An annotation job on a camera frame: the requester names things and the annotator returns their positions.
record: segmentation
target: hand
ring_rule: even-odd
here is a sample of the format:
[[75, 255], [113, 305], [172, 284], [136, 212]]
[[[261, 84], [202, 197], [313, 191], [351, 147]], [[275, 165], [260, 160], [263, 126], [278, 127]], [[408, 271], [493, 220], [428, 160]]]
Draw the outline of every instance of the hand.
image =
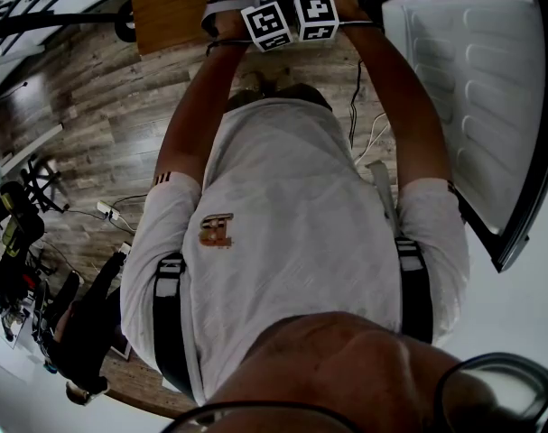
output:
[[246, 22], [239, 10], [224, 11], [216, 14], [218, 40], [249, 40]]
[[370, 21], [367, 13], [360, 8], [358, 0], [334, 0], [341, 21]]

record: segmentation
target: wrist strap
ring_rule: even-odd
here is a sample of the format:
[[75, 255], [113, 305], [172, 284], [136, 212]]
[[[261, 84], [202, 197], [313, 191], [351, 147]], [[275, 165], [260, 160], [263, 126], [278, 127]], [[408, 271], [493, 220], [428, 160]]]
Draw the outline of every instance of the wrist strap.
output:
[[341, 27], [357, 27], [357, 26], [367, 26], [367, 27], [376, 27], [380, 31], [384, 32], [384, 26], [382, 24], [375, 23], [374, 21], [340, 21], [339, 25]]
[[251, 45], [251, 40], [215, 40], [208, 45], [208, 49], [205, 51], [205, 55], [209, 56], [211, 49], [219, 45]]

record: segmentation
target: eyeglass frame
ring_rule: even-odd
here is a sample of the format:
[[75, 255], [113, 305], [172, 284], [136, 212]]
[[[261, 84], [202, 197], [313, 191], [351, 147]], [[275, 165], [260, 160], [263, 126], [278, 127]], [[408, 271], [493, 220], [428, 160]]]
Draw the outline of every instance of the eyeglass frame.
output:
[[[442, 404], [442, 392], [444, 385], [448, 379], [457, 371], [464, 367], [473, 366], [483, 367], [484, 364], [489, 362], [495, 362], [497, 364], [511, 364], [517, 369], [522, 369], [527, 372], [532, 372], [534, 375], [539, 375], [548, 381], [548, 369], [540, 364], [525, 358], [520, 355], [513, 355], [510, 353], [488, 353], [485, 355], [476, 356], [454, 365], [440, 378], [436, 384], [436, 390], [434, 392], [434, 425], [436, 428], [440, 428], [441, 431], [451, 431], [451, 427], [444, 414], [444, 408]], [[216, 402], [214, 404], [206, 404], [198, 408], [189, 410], [179, 415], [171, 424], [163, 429], [161, 433], [174, 433], [178, 428], [186, 424], [189, 420], [199, 417], [205, 412], [219, 411], [219, 410], [238, 410], [243, 408], [273, 408], [273, 409], [289, 409], [289, 410], [302, 410], [308, 412], [315, 412], [340, 423], [344, 428], [350, 431], [350, 433], [363, 433], [363, 431], [352, 420], [346, 416], [336, 412], [335, 410], [327, 409], [321, 406], [314, 406], [305, 402], [293, 402], [293, 401], [229, 401], [229, 402]], [[536, 424], [536, 421], [542, 417], [544, 412], [548, 409], [548, 397], [541, 409], [534, 415], [532, 419], [527, 420], [529, 423]]]

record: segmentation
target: orange letter logo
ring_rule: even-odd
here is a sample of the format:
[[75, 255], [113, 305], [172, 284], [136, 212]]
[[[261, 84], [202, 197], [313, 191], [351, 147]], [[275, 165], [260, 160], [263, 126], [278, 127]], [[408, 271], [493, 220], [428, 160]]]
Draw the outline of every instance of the orange letter logo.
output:
[[230, 247], [231, 237], [228, 237], [228, 220], [234, 214], [209, 215], [201, 220], [200, 244], [206, 247]]

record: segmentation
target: man in white t-shirt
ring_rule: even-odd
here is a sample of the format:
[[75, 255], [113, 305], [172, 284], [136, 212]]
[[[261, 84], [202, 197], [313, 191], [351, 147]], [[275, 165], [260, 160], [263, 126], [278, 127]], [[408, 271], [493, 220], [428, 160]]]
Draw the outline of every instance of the man in white t-shirt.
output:
[[[358, 0], [335, 2], [340, 20], [368, 20]], [[247, 38], [238, 11], [218, 14], [216, 26], [221, 40]], [[440, 342], [469, 275], [440, 121], [379, 29], [344, 33], [395, 135], [400, 224], [422, 249]], [[156, 368], [155, 275], [180, 253], [181, 328], [164, 338], [183, 339], [198, 403], [299, 401], [372, 431], [420, 425], [457, 361], [399, 335], [393, 233], [321, 95], [310, 89], [226, 113], [245, 51], [215, 47], [170, 121], [121, 282], [124, 333]]]

